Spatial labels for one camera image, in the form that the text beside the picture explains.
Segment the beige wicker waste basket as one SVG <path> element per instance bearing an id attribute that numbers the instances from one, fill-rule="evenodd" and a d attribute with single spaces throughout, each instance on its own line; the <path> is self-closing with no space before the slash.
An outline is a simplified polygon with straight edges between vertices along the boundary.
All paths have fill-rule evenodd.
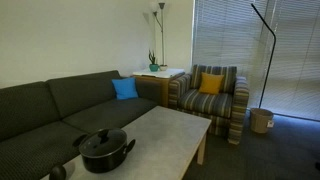
<path id="1" fill-rule="evenodd" d="M 256 133 L 266 133 L 268 131 L 268 122 L 273 119 L 273 113 L 266 109 L 250 109 L 250 129 Z"/>

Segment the black plastic ladle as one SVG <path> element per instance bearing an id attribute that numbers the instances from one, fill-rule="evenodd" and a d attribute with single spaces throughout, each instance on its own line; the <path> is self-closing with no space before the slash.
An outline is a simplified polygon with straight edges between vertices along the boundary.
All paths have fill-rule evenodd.
<path id="1" fill-rule="evenodd" d="M 49 173 L 49 180 L 65 180 L 66 170 L 62 165 L 56 165 Z"/>

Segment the black cooking pot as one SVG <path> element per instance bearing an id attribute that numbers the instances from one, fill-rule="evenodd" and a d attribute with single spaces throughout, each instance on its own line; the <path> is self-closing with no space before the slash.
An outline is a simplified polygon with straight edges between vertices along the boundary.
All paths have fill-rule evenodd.
<path id="1" fill-rule="evenodd" d="M 73 146 L 79 149 L 81 142 L 89 135 L 81 135 L 74 142 Z M 127 157 L 127 154 L 133 149 L 136 140 L 124 145 L 118 151 L 103 157 L 86 157 L 82 155 L 84 167 L 92 173 L 104 173 L 117 168 Z"/>

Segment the dark grey fabric sofa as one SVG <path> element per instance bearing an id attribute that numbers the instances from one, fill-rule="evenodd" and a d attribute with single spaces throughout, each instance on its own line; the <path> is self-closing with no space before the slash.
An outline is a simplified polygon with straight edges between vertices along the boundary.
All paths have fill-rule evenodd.
<path id="1" fill-rule="evenodd" d="M 137 98 L 118 100 L 112 70 L 0 90 L 0 180 L 40 180 L 79 155 L 73 142 L 122 128 L 161 104 L 161 85 L 135 79 Z"/>

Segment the white window blinds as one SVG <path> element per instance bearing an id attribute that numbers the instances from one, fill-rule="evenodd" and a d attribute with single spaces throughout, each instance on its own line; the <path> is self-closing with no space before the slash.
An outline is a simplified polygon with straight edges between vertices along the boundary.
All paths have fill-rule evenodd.
<path id="1" fill-rule="evenodd" d="M 195 64 L 235 66 L 251 107 L 320 119 L 320 0 L 195 0 Z"/>

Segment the mustard yellow cushion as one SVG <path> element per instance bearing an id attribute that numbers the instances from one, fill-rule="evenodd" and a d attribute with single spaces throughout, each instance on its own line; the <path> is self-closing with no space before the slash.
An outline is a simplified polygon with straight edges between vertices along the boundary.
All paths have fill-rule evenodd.
<path id="1" fill-rule="evenodd" d="M 213 75 L 208 73 L 202 73 L 201 76 L 202 78 L 199 91 L 201 93 L 208 93 L 213 95 L 218 94 L 224 76 Z"/>

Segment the small white bowl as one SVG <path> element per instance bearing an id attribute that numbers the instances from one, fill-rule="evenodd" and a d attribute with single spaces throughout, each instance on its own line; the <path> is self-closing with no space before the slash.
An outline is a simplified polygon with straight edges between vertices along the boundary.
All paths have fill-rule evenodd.
<path id="1" fill-rule="evenodd" d="M 160 65 L 159 68 L 160 68 L 160 71 L 166 71 L 168 66 L 167 65 Z"/>

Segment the wooden side table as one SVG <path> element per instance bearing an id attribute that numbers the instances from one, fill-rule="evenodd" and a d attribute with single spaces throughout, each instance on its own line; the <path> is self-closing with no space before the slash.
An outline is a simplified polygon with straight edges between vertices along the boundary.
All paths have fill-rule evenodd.
<path id="1" fill-rule="evenodd" d="M 161 84 L 162 94 L 161 105 L 167 107 L 169 83 L 184 74 L 185 71 L 183 69 L 168 68 L 165 71 L 156 72 L 151 72 L 149 69 L 139 70 L 135 71 L 133 76 L 142 80 L 159 82 Z"/>

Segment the white floor lamp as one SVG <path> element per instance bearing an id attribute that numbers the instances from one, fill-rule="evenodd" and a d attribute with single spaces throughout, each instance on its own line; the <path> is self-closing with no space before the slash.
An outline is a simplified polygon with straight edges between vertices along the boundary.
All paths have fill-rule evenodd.
<path id="1" fill-rule="evenodd" d="M 166 5 L 165 0 L 151 0 L 149 3 L 152 14 L 160 28 L 162 66 L 165 65 L 164 19 L 163 19 L 163 10 L 165 5 Z"/>

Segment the glass pot lid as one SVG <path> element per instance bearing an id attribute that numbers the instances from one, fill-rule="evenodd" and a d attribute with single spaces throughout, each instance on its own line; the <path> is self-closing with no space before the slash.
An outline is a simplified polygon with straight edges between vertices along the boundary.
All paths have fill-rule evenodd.
<path id="1" fill-rule="evenodd" d="M 127 144 L 127 134 L 121 129 L 102 129 L 86 137 L 79 151 L 86 157 L 103 157 Z"/>

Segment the blue throw pillow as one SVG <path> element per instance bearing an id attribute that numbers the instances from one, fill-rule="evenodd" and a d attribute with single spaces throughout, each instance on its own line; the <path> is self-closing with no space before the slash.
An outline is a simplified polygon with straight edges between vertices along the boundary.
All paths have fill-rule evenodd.
<path id="1" fill-rule="evenodd" d="M 112 83 L 114 85 L 118 100 L 126 100 L 138 97 L 135 79 L 133 77 L 125 79 L 113 79 Z"/>

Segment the teal potted plant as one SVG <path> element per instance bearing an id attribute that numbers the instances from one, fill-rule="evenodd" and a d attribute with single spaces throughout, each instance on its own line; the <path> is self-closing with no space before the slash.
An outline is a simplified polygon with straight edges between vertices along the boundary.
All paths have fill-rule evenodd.
<path id="1" fill-rule="evenodd" d="M 150 60 L 150 64 L 149 64 L 149 69 L 151 72 L 157 72 L 159 69 L 159 65 L 156 63 L 156 57 L 154 55 L 153 52 L 149 52 L 149 60 Z"/>

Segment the grey coffee table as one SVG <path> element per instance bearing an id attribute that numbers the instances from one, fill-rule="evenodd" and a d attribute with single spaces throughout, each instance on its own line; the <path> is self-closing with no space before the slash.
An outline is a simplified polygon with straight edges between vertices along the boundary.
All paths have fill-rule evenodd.
<path id="1" fill-rule="evenodd" d="M 66 180 L 182 180 L 193 159 L 202 164 L 211 121 L 157 106 L 123 130 L 135 146 L 106 173 L 91 173 L 76 157 L 64 165 Z"/>

